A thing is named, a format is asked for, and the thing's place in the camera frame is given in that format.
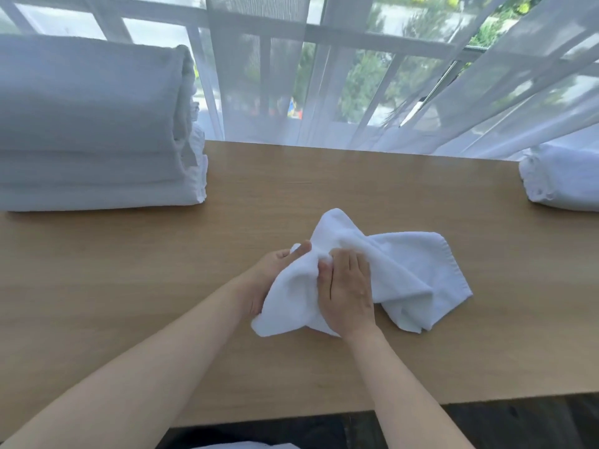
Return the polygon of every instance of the forearm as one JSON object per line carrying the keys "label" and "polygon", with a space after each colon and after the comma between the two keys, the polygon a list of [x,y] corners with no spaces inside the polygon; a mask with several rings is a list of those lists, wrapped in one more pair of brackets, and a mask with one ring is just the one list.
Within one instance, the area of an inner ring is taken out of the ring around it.
{"label": "forearm", "polygon": [[6,449],[150,449],[185,406],[244,315],[242,278],[56,399]]}
{"label": "forearm", "polygon": [[349,344],[390,449],[472,449],[378,328]]}

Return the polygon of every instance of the wooden table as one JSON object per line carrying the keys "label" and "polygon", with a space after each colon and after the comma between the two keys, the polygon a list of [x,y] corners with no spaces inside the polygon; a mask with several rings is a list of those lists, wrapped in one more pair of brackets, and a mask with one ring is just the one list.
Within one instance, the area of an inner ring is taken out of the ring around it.
{"label": "wooden table", "polygon": [[[529,203],[517,164],[208,142],[186,208],[0,215],[0,440],[339,207],[366,234],[431,230],[475,295],[422,335],[381,312],[440,402],[599,390],[599,214]],[[244,323],[177,424],[371,408],[343,343]]]}

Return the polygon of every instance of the hand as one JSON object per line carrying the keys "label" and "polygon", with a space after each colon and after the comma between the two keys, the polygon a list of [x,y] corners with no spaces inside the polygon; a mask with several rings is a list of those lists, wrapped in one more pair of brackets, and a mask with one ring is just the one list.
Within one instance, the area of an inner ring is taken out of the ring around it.
{"label": "hand", "polygon": [[318,262],[318,306],[326,324],[349,341],[376,328],[370,265],[363,254],[333,249],[333,265]]}
{"label": "hand", "polygon": [[256,316],[262,312],[264,299],[280,272],[302,255],[310,252],[311,249],[312,244],[310,241],[303,241],[293,252],[290,249],[270,252],[241,275],[249,288],[252,289],[246,303],[246,309],[251,316]]}

